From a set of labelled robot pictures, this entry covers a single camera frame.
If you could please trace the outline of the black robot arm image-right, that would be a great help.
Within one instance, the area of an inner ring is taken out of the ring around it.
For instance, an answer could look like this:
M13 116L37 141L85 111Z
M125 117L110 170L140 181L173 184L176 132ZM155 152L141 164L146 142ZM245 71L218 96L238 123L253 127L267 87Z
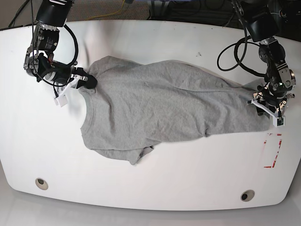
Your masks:
M296 84L296 78L285 61L283 46L275 38L278 26L270 13L268 1L234 0L232 5L243 28L249 32L249 36L235 44L235 60L245 71L262 77L266 82L265 85L258 86L258 92L250 104L256 106L259 115L267 113L272 116L276 126L283 125L285 106L287 100L294 97L290 91ZM246 67L238 58L238 47L248 40L259 45L259 57L267 65L265 74Z

